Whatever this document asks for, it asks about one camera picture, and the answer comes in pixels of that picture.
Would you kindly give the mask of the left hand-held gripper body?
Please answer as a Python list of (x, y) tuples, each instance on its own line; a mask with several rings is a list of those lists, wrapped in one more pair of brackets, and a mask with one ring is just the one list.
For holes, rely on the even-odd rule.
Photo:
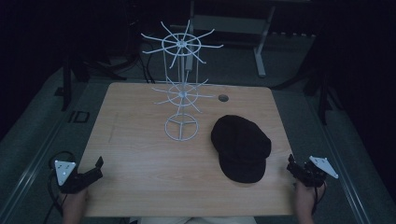
[(61, 193), (75, 194), (90, 185), (91, 171), (84, 174), (78, 173), (77, 164), (74, 161), (54, 162), (55, 174)]

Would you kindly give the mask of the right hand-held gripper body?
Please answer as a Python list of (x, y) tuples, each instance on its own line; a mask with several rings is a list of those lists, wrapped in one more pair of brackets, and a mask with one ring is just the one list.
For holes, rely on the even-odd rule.
[(302, 181), (306, 187), (319, 188), (324, 184), (328, 175), (335, 179), (339, 178), (339, 174), (336, 173), (327, 158), (310, 156), (309, 161), (304, 164), (296, 178)]

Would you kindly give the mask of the black cap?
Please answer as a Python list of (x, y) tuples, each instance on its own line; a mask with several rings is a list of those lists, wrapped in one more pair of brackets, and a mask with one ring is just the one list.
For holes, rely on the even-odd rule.
[(220, 169), (229, 179), (252, 184), (263, 178), (272, 142), (256, 123), (236, 115), (223, 116), (211, 131), (211, 142)]

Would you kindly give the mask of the person's left hand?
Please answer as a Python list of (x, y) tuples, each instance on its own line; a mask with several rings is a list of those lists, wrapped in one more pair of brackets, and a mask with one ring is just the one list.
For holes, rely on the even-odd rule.
[(65, 217), (82, 217), (84, 215), (89, 192), (83, 189), (75, 194), (60, 194), (63, 214)]

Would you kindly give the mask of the person's right hand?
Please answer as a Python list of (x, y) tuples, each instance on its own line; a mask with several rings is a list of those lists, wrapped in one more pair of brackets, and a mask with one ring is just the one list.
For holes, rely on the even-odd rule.
[(313, 209), (325, 195), (327, 184), (324, 183), (321, 187), (307, 187), (300, 180), (295, 184), (295, 207), (305, 207)]

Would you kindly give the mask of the black metal stand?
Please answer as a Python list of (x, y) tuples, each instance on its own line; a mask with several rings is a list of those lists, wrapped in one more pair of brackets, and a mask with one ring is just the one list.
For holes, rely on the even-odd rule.
[(303, 93), (306, 96), (313, 96), (317, 91), (319, 91), (318, 118), (323, 125), (326, 125), (326, 111), (332, 109), (329, 99), (332, 99), (334, 105), (338, 109), (343, 109), (330, 90), (330, 72), (328, 70), (313, 68), (305, 72), (298, 72), (296, 76), (271, 87), (271, 90), (280, 91), (286, 89), (303, 79), (307, 79), (303, 88)]
[(55, 92), (56, 96), (63, 97), (62, 111), (65, 111), (72, 101), (72, 75), (75, 75), (77, 80), (82, 82), (87, 82), (89, 80), (90, 76), (88, 75), (86, 67), (92, 67), (114, 80), (126, 80), (126, 77), (116, 75), (110, 68), (101, 65), (87, 55), (66, 54), (63, 59), (62, 68), (63, 85)]

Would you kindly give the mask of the black floor bracket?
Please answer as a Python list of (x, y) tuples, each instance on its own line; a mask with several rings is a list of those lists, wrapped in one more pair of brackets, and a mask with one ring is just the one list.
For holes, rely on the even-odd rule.
[(90, 115), (86, 111), (73, 111), (68, 119), (68, 123), (87, 123)]

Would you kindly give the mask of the white metal desk frame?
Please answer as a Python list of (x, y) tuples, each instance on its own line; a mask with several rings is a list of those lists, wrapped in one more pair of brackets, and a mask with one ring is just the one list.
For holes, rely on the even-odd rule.
[(258, 75), (265, 77), (262, 50), (270, 29), (275, 27), (280, 13), (286, 22), (311, 0), (169, 0), (169, 15), (190, 20), (188, 32), (203, 34), (214, 31), (208, 43), (253, 47)]

